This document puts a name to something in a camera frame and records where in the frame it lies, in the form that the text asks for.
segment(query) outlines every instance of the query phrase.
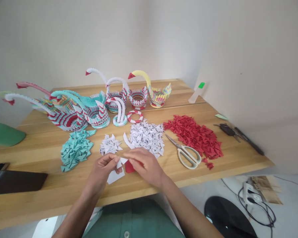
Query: pile of teal paper pieces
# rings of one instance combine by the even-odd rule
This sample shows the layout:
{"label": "pile of teal paper pieces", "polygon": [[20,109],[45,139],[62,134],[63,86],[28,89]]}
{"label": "pile of teal paper pieces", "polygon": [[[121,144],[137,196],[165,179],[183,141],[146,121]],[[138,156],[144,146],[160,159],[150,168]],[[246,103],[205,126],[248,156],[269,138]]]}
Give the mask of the pile of teal paper pieces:
{"label": "pile of teal paper pieces", "polygon": [[90,155],[90,149],[94,143],[87,140],[96,133],[96,130],[79,132],[72,132],[69,140],[63,145],[61,150],[61,160],[63,166],[61,166],[62,172],[67,172],[75,168],[79,162],[87,160]]}

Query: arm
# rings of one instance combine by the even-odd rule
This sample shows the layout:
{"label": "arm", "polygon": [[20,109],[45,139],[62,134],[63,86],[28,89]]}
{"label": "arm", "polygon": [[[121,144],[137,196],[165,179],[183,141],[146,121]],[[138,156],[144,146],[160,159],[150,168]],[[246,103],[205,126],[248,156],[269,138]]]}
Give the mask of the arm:
{"label": "arm", "polygon": [[52,238],[82,237],[96,203],[105,189],[110,172],[114,169],[117,174],[122,172],[122,167],[116,169],[119,159],[118,156],[109,153],[95,161],[81,196]]}
{"label": "arm", "polygon": [[182,230],[188,237],[223,237],[165,174],[153,154],[143,148],[136,148],[124,154],[124,156],[129,159],[134,169],[145,181],[160,188],[165,193]]}

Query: scissor blade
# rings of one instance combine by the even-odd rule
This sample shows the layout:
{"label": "scissor blade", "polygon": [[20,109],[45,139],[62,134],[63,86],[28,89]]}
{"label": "scissor blade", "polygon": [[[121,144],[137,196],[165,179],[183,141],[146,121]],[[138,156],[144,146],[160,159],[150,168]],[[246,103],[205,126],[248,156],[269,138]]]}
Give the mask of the scissor blade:
{"label": "scissor blade", "polygon": [[167,138],[176,146],[178,147],[178,143],[176,143],[170,136],[166,134]]}

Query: red paper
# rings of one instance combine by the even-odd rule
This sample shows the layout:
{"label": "red paper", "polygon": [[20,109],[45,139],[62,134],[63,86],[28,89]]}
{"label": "red paper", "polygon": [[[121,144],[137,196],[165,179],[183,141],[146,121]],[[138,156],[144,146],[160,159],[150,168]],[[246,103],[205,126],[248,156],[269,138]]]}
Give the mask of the red paper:
{"label": "red paper", "polygon": [[133,168],[133,166],[129,162],[129,160],[125,163],[125,171],[126,171],[126,173],[133,173],[133,172],[135,172],[135,169]]}
{"label": "red paper", "polygon": [[201,157],[204,153],[206,158],[202,161],[210,170],[214,165],[208,163],[207,159],[213,160],[223,156],[222,142],[217,141],[217,137],[211,129],[196,124],[192,117],[174,115],[173,121],[164,122],[163,126],[165,130],[170,129],[175,133],[179,137],[179,141],[198,151]]}

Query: yellow origami swan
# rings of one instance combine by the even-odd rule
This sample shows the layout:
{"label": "yellow origami swan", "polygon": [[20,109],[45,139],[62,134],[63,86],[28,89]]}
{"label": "yellow origami swan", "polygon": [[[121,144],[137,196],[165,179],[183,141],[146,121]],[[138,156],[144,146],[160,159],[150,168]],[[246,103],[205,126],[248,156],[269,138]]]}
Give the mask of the yellow origami swan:
{"label": "yellow origami swan", "polygon": [[163,107],[165,100],[167,100],[171,94],[171,83],[166,86],[163,90],[159,88],[152,88],[151,81],[144,71],[142,70],[135,70],[129,74],[128,79],[141,75],[147,82],[148,93],[150,97],[150,105],[154,108],[161,108]]}

